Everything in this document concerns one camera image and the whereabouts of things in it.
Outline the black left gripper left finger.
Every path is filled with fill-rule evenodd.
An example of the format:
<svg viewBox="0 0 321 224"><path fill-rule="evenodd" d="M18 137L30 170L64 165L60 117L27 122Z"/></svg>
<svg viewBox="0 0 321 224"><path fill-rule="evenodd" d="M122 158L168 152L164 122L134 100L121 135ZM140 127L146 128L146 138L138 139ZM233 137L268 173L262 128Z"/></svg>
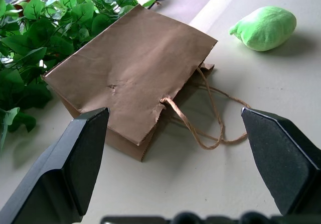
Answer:
<svg viewBox="0 0 321 224"><path fill-rule="evenodd" d="M109 114L99 108L70 122L5 203L1 223L82 221L101 166Z"/></svg>

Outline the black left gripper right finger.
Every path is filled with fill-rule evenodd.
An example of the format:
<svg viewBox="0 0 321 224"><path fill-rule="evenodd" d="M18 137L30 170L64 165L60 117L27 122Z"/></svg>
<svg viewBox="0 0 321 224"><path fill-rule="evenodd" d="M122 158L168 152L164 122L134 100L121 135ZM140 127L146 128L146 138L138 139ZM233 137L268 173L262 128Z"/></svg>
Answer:
<svg viewBox="0 0 321 224"><path fill-rule="evenodd" d="M256 167L282 215L320 213L320 149L290 120L252 108L241 117Z"/></svg>

